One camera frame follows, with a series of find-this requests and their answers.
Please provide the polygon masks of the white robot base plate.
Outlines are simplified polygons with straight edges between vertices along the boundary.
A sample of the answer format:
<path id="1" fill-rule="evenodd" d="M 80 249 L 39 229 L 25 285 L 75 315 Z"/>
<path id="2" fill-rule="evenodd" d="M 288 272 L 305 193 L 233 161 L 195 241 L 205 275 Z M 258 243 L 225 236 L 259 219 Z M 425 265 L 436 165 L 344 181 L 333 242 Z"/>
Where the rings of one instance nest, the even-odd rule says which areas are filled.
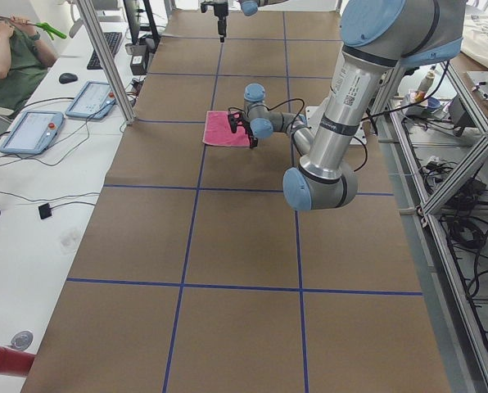
<path id="1" fill-rule="evenodd" d="M 332 105 L 306 108 L 312 158 L 321 155 L 327 158 L 335 156 L 341 160 L 352 144 L 351 141 L 354 141 L 353 144 L 358 147 L 366 142 L 366 137 L 361 138 L 357 135 L 359 120 L 347 124 L 345 120 L 340 119 L 339 110 L 332 108 Z"/>

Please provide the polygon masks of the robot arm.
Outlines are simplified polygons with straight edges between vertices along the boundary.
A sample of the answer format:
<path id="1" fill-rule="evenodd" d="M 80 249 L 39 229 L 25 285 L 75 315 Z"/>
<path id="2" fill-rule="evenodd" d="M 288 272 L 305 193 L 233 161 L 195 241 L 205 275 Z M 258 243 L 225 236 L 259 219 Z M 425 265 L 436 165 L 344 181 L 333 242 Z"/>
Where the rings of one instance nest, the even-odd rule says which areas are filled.
<path id="1" fill-rule="evenodd" d="M 269 1 L 269 0 L 245 0 L 238 1 L 241 11 L 245 16 L 253 16 L 260 7 L 266 7 L 269 5 L 275 5 L 283 3 L 284 0 Z M 215 0 L 215 1 L 202 1 L 200 2 L 201 13 L 206 13 L 208 8 L 212 7 L 217 20 L 217 29 L 219 35 L 219 41 L 225 42 L 227 37 L 227 17 L 229 15 L 228 1 Z"/>
<path id="2" fill-rule="evenodd" d="M 457 56 L 465 7 L 464 1 L 348 2 L 341 16 L 341 56 L 316 130 L 298 115 L 268 109 L 262 85 L 246 87 L 241 118 L 252 135 L 285 133 L 301 154 L 282 180 L 293 210 L 331 209 L 355 198 L 357 178 L 343 159 L 379 80 L 395 66 L 413 68 Z"/>

